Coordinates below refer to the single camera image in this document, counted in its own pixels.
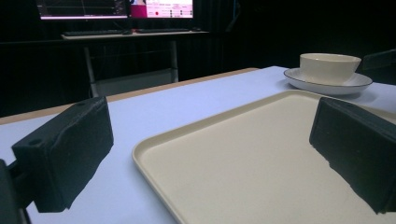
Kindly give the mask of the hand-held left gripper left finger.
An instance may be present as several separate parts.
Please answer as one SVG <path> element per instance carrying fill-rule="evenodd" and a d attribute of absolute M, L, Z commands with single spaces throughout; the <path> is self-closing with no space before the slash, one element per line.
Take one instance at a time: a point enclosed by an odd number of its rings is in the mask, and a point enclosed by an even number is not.
<path fill-rule="evenodd" d="M 70 208 L 113 143 L 106 98 L 70 106 L 12 146 L 20 204 L 40 213 Z"/>

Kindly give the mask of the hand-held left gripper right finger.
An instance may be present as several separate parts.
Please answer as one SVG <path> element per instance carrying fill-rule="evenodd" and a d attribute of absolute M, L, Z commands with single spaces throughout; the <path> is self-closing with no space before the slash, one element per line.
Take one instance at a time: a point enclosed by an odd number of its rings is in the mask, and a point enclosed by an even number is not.
<path fill-rule="evenodd" d="M 375 213 L 396 212 L 396 124 L 322 97 L 309 143 Z"/>

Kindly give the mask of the white plate with dark rim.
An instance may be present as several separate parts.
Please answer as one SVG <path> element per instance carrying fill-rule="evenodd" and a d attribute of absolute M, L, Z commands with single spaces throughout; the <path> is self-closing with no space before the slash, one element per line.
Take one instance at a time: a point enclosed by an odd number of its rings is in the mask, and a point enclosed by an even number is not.
<path fill-rule="evenodd" d="M 313 83 L 304 79 L 304 77 L 300 74 L 299 68 L 285 70 L 284 76 L 289 84 L 295 88 L 325 95 L 355 94 L 364 91 L 373 83 L 369 77 L 357 73 L 355 73 L 352 78 L 341 85 Z"/>

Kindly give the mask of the white bowl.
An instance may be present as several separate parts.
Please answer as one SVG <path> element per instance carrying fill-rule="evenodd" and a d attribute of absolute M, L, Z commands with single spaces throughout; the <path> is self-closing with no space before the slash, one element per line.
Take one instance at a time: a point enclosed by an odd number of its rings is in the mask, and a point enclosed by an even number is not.
<path fill-rule="evenodd" d="M 300 73 L 305 80 L 325 85 L 341 85 L 357 71 L 361 58 L 333 53 L 303 53 Z"/>

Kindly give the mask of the beige plastic tray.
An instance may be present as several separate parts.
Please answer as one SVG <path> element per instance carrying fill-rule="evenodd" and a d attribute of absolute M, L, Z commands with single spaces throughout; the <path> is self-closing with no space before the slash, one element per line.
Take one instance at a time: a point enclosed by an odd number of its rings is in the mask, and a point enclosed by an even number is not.
<path fill-rule="evenodd" d="M 134 162 L 180 224 L 396 224 L 310 145 L 319 99 L 239 106 L 142 141 Z"/>

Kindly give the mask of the desk with metal legs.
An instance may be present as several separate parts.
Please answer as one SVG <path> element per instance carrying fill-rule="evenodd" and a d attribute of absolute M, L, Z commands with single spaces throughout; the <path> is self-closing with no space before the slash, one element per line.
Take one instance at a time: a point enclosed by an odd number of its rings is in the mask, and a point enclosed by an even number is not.
<path fill-rule="evenodd" d="M 64 36 L 83 45 L 94 97 L 143 90 L 179 81 L 177 43 L 200 32 Z"/>

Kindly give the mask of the black keyboard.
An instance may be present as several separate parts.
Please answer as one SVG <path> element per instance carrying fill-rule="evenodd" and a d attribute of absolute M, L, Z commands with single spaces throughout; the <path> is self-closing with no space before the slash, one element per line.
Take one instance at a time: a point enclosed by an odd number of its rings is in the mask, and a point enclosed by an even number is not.
<path fill-rule="evenodd" d="M 137 34 L 157 34 L 157 33 L 176 33 L 176 32 L 189 32 L 185 28 L 161 28 L 161 29 L 135 29 Z"/>
<path fill-rule="evenodd" d="M 84 35 L 121 35 L 122 30 L 96 30 L 96 31 L 69 31 L 63 32 L 64 36 L 84 36 Z"/>

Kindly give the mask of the computer monitor with dark screen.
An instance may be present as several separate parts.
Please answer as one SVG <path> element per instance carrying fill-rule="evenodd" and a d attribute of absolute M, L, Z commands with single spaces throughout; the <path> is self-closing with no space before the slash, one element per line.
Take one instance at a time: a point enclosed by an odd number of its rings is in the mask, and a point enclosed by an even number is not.
<path fill-rule="evenodd" d="M 125 19 L 126 0 L 35 0 L 41 20 Z"/>

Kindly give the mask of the computer monitor with pink screen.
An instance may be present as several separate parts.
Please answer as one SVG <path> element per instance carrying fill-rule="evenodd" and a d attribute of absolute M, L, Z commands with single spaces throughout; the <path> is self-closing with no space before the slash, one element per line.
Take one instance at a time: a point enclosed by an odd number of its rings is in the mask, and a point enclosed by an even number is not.
<path fill-rule="evenodd" d="M 193 0 L 129 0 L 129 2 L 131 18 L 193 18 Z"/>

